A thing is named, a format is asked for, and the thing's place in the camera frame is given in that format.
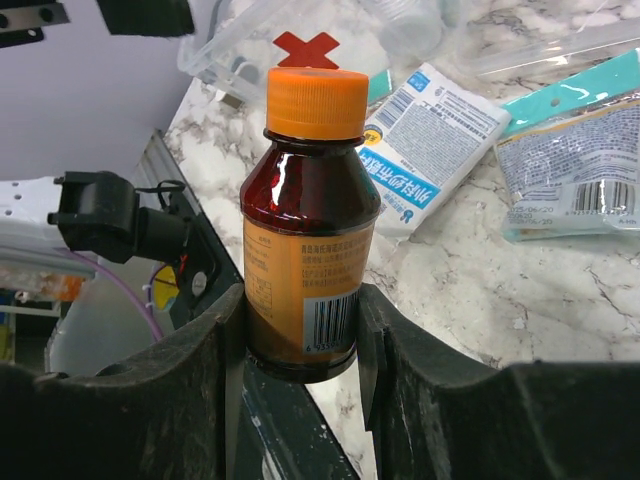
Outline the white blue wipes pack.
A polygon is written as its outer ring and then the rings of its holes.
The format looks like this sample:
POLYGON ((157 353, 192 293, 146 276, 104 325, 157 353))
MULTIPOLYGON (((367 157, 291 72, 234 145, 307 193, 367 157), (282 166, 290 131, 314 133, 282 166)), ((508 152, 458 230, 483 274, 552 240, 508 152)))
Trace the white blue wipes pack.
POLYGON ((406 240, 494 146, 511 115, 422 64, 369 117, 360 160, 381 197, 376 231, 406 240))

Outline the silver teal-header packet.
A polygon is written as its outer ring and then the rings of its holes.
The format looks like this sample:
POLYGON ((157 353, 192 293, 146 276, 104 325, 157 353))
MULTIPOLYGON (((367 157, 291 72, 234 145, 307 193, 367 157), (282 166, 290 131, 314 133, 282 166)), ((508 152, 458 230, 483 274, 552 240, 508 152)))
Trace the silver teal-header packet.
POLYGON ((639 232, 639 51, 522 96, 494 147, 510 242, 639 232))

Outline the teal bandage packet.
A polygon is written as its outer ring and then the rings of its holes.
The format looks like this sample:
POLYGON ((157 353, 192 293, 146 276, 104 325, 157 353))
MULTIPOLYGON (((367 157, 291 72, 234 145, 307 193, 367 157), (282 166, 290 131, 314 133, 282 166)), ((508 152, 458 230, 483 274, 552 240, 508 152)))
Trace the teal bandage packet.
POLYGON ((393 79, 389 69, 369 78, 367 103, 369 106, 384 100, 393 92, 393 79))

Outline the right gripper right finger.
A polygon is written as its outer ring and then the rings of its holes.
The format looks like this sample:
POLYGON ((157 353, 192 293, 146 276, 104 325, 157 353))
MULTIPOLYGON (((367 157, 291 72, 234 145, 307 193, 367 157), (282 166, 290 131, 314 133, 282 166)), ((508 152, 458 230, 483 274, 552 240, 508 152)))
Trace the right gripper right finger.
POLYGON ((635 362, 494 369, 359 295, 359 384, 382 479, 635 479, 635 362))

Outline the brown orange-cap medicine bottle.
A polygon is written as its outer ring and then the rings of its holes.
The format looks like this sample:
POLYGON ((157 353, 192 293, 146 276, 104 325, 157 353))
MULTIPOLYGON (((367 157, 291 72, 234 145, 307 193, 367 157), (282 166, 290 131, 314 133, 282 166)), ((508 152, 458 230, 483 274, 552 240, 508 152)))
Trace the brown orange-cap medicine bottle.
POLYGON ((358 148, 369 81, 344 70, 276 67, 270 145, 240 191, 248 349, 293 383, 344 372, 356 352, 359 290, 381 199, 358 148))

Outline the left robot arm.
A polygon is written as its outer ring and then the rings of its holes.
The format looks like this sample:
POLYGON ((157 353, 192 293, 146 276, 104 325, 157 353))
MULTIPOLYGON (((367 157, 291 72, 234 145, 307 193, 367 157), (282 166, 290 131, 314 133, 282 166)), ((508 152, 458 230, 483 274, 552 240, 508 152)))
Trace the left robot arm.
POLYGON ((144 206, 141 197, 184 188, 179 181, 136 188, 108 171, 3 181, 1 245, 45 254, 92 252, 119 264, 133 257, 173 263, 186 251, 189 222, 166 206, 144 206))

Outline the clear first aid box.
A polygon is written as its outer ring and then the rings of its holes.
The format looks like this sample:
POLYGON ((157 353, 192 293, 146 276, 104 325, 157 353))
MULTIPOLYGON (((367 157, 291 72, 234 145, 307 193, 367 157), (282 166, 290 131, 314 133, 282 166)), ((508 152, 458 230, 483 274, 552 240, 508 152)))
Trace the clear first aid box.
POLYGON ((397 79, 459 33, 465 1, 213 1, 181 42, 178 68, 246 102, 265 101, 273 67, 397 79))

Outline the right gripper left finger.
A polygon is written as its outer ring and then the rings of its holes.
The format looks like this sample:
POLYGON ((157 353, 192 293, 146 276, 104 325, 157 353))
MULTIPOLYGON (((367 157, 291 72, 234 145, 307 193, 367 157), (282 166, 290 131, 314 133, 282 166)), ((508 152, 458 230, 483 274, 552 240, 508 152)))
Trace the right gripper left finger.
POLYGON ((198 318, 94 376, 1 367, 5 479, 229 479, 245 346, 231 286, 198 318))

